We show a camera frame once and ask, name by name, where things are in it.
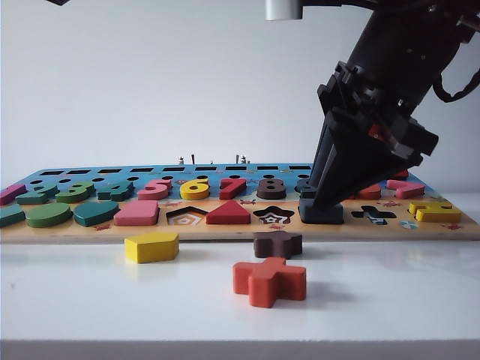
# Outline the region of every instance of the wooden puzzle board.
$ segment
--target wooden puzzle board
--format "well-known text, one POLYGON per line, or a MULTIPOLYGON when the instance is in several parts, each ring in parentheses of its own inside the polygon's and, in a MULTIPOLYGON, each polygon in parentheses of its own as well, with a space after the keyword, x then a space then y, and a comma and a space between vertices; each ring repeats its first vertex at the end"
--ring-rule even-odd
MULTIPOLYGON (((480 226, 465 214, 459 223, 428 223, 417 221, 407 210, 412 201, 445 201, 438 193, 426 185, 425 194, 415 199, 397 199, 395 191, 382 188, 382 197, 375 200, 349 199, 342 202, 344 223, 306 224, 299 217, 299 194, 295 186, 299 179, 308 177, 311 164, 274 163, 274 164, 216 164, 216 165, 178 165, 178 166, 123 166, 105 168, 45 169, 38 171, 18 183, 32 190, 34 185, 55 183, 60 191, 66 191, 75 182, 94 182, 97 190, 120 181, 132 181, 135 187, 130 199, 119 203, 122 209, 137 199, 137 191, 142 190, 152 179, 171 179, 172 189, 169 196, 159 200, 160 215, 153 226, 116 226, 113 220, 96 226, 84 227, 73 218, 48 228, 32 228, 25 221, 1 229, 2 243, 122 243, 131 235, 149 232, 174 232, 181 241, 232 241, 252 240, 253 233, 273 230, 285 230, 301 233, 306 239, 317 241, 355 241, 358 239, 384 240, 479 240, 480 226), (202 200, 185 200, 180 197, 179 188, 186 181, 208 177, 210 197, 202 200), (172 212, 194 207, 210 212, 225 203, 218 198, 221 179, 247 179, 247 189, 243 190, 235 201, 250 212, 251 223, 245 225, 207 224, 205 215, 188 211, 183 219, 172 221, 172 212), (286 186, 286 197, 278 200, 264 200, 257 196, 258 183, 262 179, 281 179, 286 186), (263 214, 256 212, 275 206, 293 212, 291 217, 281 214, 263 214), (362 206, 375 206, 381 212, 392 212, 396 218, 385 219, 386 225, 376 225, 368 218, 354 217, 352 212, 362 210, 362 206)), ((409 175, 408 182, 421 182, 409 175)), ((92 194, 86 201, 98 201, 92 194)), ((74 210, 79 204, 70 204, 74 210)), ((28 212, 39 205, 22 205, 28 212)))

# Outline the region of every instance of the shape puzzle piece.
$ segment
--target shape puzzle piece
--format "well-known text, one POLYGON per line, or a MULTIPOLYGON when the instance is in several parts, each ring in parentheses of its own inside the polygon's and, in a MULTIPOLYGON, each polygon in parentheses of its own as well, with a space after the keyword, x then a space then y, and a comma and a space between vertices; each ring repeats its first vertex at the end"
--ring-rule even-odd
POLYGON ((208 178, 196 178, 185 182, 180 187, 180 196, 185 200, 202 200, 210 196, 208 178))
POLYGON ((135 200, 113 216, 113 223, 117 227, 155 225, 159 212, 156 200, 135 200))
POLYGON ((241 191, 247 188, 246 178, 222 178, 220 180, 220 200, 229 200, 236 197, 241 191))
POLYGON ((113 219, 119 211, 119 204, 114 201, 84 202, 73 210, 73 218, 83 227, 91 227, 113 219))
POLYGON ((387 189, 395 190, 398 199, 410 199, 425 194, 425 185, 418 182, 387 180, 387 189))
POLYGON ((25 212, 20 205, 14 204, 0 208, 0 227, 15 224, 25 220, 25 212))
POLYGON ((44 204, 49 197, 54 197, 59 192, 55 184, 42 184, 33 187, 32 191, 16 197, 16 203, 22 205, 44 204))
POLYGON ((255 257, 284 257, 302 253, 302 234, 287 231, 254 232, 255 257))
POLYGON ((307 270, 285 265, 281 257, 264 262, 237 262, 233 266, 233 291, 249 295, 250 305, 271 308, 277 299, 305 300, 307 270))
POLYGON ((124 241, 125 256, 135 263, 173 260, 179 253, 179 234, 151 232, 130 236, 124 241))
POLYGON ((210 211, 206 216, 207 224, 249 224, 250 212, 235 200, 230 200, 210 211))
POLYGON ((10 204, 15 198, 27 192, 24 184, 15 184, 7 187, 0 193, 0 205, 10 204))
POLYGON ((134 192, 134 183, 132 181, 120 181, 116 184, 106 186, 97 191, 99 200, 124 201, 131 197, 134 192))
POLYGON ((448 201, 411 202, 408 212, 414 215, 417 221, 428 223, 459 223, 462 215, 462 211, 454 208, 448 201))
POLYGON ((361 207, 363 211, 352 211, 354 218, 368 218, 375 225, 386 225, 387 220, 395 219, 397 215, 390 211, 378 211, 375 206, 363 205, 361 207))
POLYGON ((138 192, 138 200, 161 200, 168 197, 168 190, 172 188, 172 180, 151 180, 144 190, 138 192))
POLYGON ((95 187, 91 181, 77 182, 71 186, 68 191, 57 193, 55 198, 57 203, 79 203, 87 200, 95 192, 95 187))
POLYGON ((53 227, 72 217, 70 206, 63 202, 54 202, 34 207, 26 213, 30 227, 53 227))

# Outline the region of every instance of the red cross puzzle piece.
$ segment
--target red cross puzzle piece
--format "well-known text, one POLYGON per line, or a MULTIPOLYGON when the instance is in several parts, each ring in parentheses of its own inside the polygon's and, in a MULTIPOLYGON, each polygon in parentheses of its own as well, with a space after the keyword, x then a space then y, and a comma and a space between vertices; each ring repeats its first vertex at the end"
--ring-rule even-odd
POLYGON ((264 262, 237 262, 233 266, 233 292, 249 295, 250 305, 271 308, 277 299, 305 300, 307 269, 285 265, 283 257, 264 262))

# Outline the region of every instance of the green oval piece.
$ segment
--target green oval piece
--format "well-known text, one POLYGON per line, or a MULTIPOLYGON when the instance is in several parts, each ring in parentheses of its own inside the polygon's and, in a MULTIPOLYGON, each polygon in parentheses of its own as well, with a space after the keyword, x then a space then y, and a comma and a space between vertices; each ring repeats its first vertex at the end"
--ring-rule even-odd
POLYGON ((40 205, 26 214, 27 224, 30 227, 52 227, 64 223, 71 217, 70 206, 62 202, 40 205))
POLYGON ((114 201, 84 202, 73 210, 73 218, 83 227, 90 227, 111 220, 120 211, 114 201))

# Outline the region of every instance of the green number piece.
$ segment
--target green number piece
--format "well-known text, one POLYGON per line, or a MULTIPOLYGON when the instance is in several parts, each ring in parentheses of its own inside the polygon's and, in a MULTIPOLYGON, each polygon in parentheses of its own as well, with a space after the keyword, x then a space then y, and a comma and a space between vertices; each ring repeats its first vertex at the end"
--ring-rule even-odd
POLYGON ((73 218, 83 227, 91 227, 111 220, 119 211, 119 204, 114 201, 84 202, 73 210, 73 218))
POLYGON ((64 223, 71 217, 70 206, 62 202, 40 205, 26 214, 27 224, 30 227, 52 227, 64 223))
POLYGON ((57 199, 57 203, 79 203, 80 201, 87 200, 94 191, 95 187, 93 186, 93 182, 77 182, 73 184, 68 191, 57 193, 55 198, 57 199))
POLYGON ((44 204, 49 197, 55 196, 59 192, 55 184, 43 184, 33 187, 32 191, 17 196, 16 202, 22 205, 44 204))
POLYGON ((124 201, 131 197, 133 192, 134 183, 125 180, 100 189, 97 191, 97 197, 99 200, 124 201))
POLYGON ((6 227, 11 224, 25 220, 25 212, 20 205, 10 205, 0 208, 0 227, 6 227))

